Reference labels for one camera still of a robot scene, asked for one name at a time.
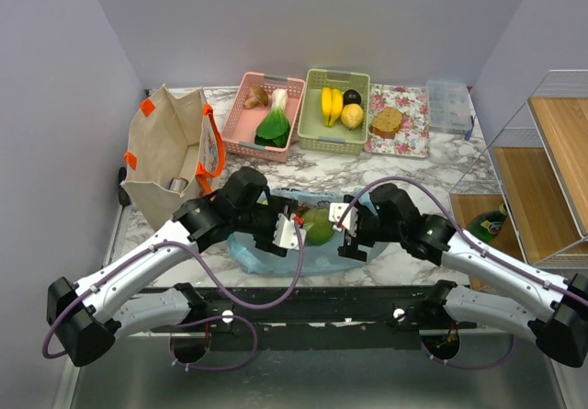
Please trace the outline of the green bok choy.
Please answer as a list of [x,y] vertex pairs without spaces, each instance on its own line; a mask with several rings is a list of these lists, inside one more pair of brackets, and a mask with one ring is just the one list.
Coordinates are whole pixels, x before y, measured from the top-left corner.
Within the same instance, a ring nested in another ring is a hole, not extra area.
[[268,114],[256,129],[254,143],[260,146],[284,148],[290,133],[290,122],[286,117],[288,92],[276,89],[272,93],[272,104]]

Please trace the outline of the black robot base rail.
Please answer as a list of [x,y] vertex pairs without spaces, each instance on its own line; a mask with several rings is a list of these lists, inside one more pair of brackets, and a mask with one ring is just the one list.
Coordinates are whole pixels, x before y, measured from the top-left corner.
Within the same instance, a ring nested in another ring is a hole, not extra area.
[[332,350],[391,347],[417,349],[420,333],[455,335],[460,324],[444,311],[441,297],[452,287],[296,288],[275,307],[248,309],[216,288],[180,289],[187,294],[190,327],[173,331],[170,347],[180,360],[217,352]]

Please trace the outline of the silver metal can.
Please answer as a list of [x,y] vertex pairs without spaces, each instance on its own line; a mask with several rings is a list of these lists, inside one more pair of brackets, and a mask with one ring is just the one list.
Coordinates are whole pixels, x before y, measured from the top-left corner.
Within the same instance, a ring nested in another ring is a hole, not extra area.
[[176,193],[182,193],[188,184],[189,182],[187,179],[183,177],[174,177],[170,180],[167,189]]

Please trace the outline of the pink plastic basket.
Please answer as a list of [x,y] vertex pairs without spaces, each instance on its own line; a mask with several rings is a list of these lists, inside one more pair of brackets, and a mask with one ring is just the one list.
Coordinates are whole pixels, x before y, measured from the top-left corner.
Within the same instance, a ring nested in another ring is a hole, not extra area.
[[[252,86],[262,87],[268,96],[276,89],[286,90],[288,102],[285,108],[285,117],[290,123],[290,131],[284,147],[262,146],[254,142],[256,129],[269,114],[271,103],[267,107],[257,105],[254,108],[246,108],[244,102],[252,93]],[[236,97],[232,103],[227,119],[221,130],[225,150],[227,153],[241,154],[269,161],[284,163],[288,158],[289,146],[294,132],[298,126],[298,118],[302,97],[306,90],[306,82],[299,78],[279,77],[257,72],[247,72],[238,88]]]

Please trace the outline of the yellow banana bunch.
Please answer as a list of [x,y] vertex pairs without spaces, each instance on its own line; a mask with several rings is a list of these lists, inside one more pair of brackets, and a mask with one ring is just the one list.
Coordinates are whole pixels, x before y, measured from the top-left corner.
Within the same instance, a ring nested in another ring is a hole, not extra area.
[[324,87],[321,94],[323,123],[333,127],[343,110],[343,93],[337,88]]

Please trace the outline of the light blue plastic grocery bag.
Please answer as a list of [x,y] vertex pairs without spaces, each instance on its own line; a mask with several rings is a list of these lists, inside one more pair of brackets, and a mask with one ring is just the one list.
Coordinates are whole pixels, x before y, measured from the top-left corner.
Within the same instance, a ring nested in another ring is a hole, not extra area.
[[[344,201],[344,194],[338,192],[316,193],[284,187],[272,188],[270,193],[295,199],[299,203],[298,211],[311,208],[328,210],[332,202]],[[362,261],[338,255],[338,247],[343,245],[342,233],[334,233],[328,242],[321,245],[312,245],[310,239],[309,236],[305,239],[302,276],[322,276],[364,265]],[[294,277],[298,266],[297,251],[288,251],[286,256],[280,257],[254,245],[254,237],[246,233],[234,233],[227,241],[230,255],[244,272],[269,277]]]

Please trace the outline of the green cabbage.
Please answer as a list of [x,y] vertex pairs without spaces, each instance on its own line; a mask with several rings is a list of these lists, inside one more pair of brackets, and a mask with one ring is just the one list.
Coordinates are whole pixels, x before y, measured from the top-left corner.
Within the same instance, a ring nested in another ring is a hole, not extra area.
[[329,211],[324,208],[310,208],[301,216],[302,228],[306,232],[306,245],[323,245],[334,236],[332,223],[329,221]]

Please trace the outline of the clear plastic organizer box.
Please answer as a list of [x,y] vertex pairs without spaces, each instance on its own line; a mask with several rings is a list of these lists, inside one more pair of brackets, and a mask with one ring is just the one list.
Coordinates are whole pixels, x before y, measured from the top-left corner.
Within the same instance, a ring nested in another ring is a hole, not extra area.
[[470,131],[469,90],[464,83],[428,80],[426,94],[429,126],[432,130],[461,136]]

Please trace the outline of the beige canvas tote bag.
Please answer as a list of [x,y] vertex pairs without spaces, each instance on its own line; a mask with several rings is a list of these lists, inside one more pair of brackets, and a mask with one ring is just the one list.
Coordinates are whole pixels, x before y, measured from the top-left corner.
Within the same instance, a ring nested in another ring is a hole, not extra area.
[[[204,89],[162,85],[146,97],[130,124],[124,160],[121,186],[154,230],[185,201],[216,190],[226,153]],[[174,177],[188,180],[182,193],[167,189]]]

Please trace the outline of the brown mushroom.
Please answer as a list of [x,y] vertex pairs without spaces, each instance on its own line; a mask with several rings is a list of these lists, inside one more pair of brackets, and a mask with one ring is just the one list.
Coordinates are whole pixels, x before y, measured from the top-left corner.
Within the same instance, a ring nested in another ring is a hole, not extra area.
[[266,107],[269,103],[269,96],[261,86],[253,85],[249,89],[248,97],[243,102],[245,108],[255,108],[257,106]]

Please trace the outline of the brown bread slice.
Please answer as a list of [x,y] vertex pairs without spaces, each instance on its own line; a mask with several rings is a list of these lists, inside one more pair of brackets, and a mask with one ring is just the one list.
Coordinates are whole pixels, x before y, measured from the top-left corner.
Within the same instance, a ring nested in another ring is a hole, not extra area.
[[404,114],[396,108],[386,107],[373,119],[369,131],[383,139],[393,139],[401,129]]

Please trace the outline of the green glass bottle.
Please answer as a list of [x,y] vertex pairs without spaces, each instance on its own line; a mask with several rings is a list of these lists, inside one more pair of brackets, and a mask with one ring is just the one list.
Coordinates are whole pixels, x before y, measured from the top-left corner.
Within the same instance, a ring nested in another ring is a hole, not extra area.
[[508,210],[501,204],[497,210],[491,210],[479,214],[469,222],[468,231],[484,243],[490,243],[502,230]]

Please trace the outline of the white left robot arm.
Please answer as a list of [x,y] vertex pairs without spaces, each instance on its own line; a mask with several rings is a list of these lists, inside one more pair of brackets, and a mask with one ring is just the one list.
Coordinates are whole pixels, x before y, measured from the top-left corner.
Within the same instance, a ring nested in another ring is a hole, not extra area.
[[190,257],[201,262],[205,250],[234,233],[252,235],[256,248],[275,256],[299,252],[304,234],[295,220],[297,207],[295,199],[271,193],[262,173],[240,168],[223,187],[184,202],[150,239],[108,267],[75,282],[65,277],[52,282],[43,357],[55,357],[49,344],[57,338],[62,353],[83,367],[127,335],[171,326],[192,331],[234,319],[232,312],[213,311],[187,284],[149,297],[137,294]]

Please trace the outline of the yellow pear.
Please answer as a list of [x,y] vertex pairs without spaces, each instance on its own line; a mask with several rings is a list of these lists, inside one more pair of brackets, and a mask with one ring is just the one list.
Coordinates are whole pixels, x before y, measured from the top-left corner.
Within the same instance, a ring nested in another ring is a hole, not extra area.
[[349,130],[354,130],[360,127],[364,121],[364,118],[364,110],[356,103],[345,105],[340,116],[341,122]]

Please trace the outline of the green plastic basket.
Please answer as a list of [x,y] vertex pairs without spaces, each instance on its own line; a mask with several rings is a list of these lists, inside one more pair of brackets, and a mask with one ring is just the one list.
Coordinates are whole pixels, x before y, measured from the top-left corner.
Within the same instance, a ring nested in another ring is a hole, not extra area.
[[368,139],[370,77],[312,68],[298,121],[300,148],[359,155]]

